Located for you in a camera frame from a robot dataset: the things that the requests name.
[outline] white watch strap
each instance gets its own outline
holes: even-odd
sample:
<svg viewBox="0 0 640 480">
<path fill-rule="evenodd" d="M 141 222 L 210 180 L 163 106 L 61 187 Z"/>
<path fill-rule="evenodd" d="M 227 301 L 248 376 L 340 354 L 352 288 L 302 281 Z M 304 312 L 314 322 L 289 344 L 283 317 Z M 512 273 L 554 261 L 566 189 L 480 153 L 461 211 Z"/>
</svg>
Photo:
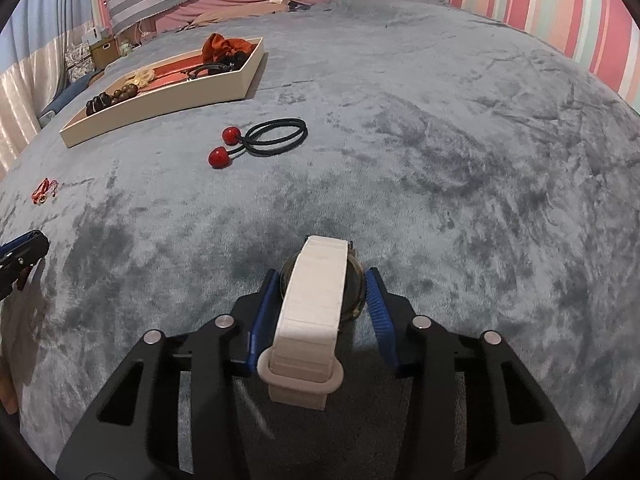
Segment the white watch strap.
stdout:
<svg viewBox="0 0 640 480">
<path fill-rule="evenodd" d="M 269 396 L 324 410 L 327 394 L 344 375 L 335 358 L 349 245 L 310 236 L 291 273 L 273 345 L 258 359 L 258 375 Z"/>
</svg>

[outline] metal screw head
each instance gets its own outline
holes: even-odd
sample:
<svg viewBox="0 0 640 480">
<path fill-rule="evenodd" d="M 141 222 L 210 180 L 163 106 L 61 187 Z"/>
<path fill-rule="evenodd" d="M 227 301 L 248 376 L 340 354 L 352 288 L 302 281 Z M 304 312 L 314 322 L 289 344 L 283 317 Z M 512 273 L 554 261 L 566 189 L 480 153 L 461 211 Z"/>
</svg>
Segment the metal screw head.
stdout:
<svg viewBox="0 0 640 480">
<path fill-rule="evenodd" d="M 431 326 L 431 319 L 426 316 L 416 316 L 412 323 L 416 328 L 429 328 Z"/>
<path fill-rule="evenodd" d="M 236 320 L 229 314 L 223 314 L 222 316 L 218 316 L 215 321 L 216 326 L 218 328 L 229 328 L 235 322 Z"/>
<path fill-rule="evenodd" d="M 142 336 L 142 339 L 146 344 L 153 345 L 162 339 L 162 332 L 159 330 L 149 330 L 149 332 Z"/>
<path fill-rule="evenodd" d="M 502 341 L 502 336 L 493 330 L 489 330 L 489 332 L 484 333 L 484 340 L 490 345 L 497 345 Z"/>
</svg>

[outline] orange cloth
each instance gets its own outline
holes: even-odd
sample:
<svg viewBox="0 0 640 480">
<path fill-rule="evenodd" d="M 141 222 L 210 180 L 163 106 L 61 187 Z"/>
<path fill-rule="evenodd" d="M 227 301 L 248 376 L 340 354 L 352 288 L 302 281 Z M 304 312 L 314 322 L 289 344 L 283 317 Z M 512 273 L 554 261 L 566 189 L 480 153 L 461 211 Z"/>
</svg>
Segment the orange cloth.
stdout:
<svg viewBox="0 0 640 480">
<path fill-rule="evenodd" d="M 225 56 L 232 56 L 236 52 L 244 52 L 249 55 L 254 46 L 241 38 L 225 38 L 221 34 L 212 34 L 202 47 L 202 62 L 217 63 Z"/>
</svg>

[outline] red ball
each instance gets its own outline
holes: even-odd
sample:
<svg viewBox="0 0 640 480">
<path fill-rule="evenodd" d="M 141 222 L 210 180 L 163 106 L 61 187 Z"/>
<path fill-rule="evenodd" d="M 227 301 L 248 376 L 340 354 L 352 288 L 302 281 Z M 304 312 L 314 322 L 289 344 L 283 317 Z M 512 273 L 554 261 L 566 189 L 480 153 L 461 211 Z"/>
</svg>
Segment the red ball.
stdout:
<svg viewBox="0 0 640 480">
<path fill-rule="evenodd" d="M 209 153 L 209 164 L 217 170 L 226 168 L 230 162 L 229 154 L 223 146 L 219 146 Z"/>
<path fill-rule="evenodd" d="M 236 128 L 235 126 L 229 126 L 222 132 L 222 140 L 225 141 L 225 144 L 227 146 L 235 146 L 238 142 L 240 142 L 241 135 L 242 132 L 239 128 Z"/>
</svg>

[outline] black hair tie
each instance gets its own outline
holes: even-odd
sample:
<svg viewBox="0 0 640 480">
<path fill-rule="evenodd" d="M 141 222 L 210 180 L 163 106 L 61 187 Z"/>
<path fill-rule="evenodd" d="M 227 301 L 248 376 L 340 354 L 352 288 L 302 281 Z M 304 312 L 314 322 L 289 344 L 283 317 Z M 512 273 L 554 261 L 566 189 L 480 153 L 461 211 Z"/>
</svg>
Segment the black hair tie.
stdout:
<svg viewBox="0 0 640 480">
<path fill-rule="evenodd" d="M 222 63 L 205 63 L 188 70 L 180 70 L 180 73 L 186 75 L 188 79 L 197 79 L 200 72 L 204 72 L 205 70 L 207 71 L 207 75 L 216 75 L 225 72 L 231 72 L 231 68 L 229 68 L 228 65 Z"/>
<path fill-rule="evenodd" d="M 271 130 L 291 126 L 297 128 L 292 134 L 280 137 L 279 139 L 258 140 L 261 135 Z M 209 154 L 209 164 L 214 168 L 225 168 L 230 162 L 229 155 L 235 155 L 236 153 L 242 152 L 242 150 L 247 150 L 255 156 L 281 155 L 302 144 L 308 134 L 309 131 L 305 121 L 295 118 L 274 119 L 273 121 L 256 124 L 249 128 L 245 136 L 242 136 L 242 132 L 236 126 L 230 126 L 222 132 L 222 138 L 229 146 L 235 146 L 236 144 L 240 144 L 240 146 L 228 151 L 224 146 L 219 146 Z M 284 146 L 270 149 L 266 148 L 266 146 L 276 146 L 283 143 L 285 143 Z"/>
</svg>

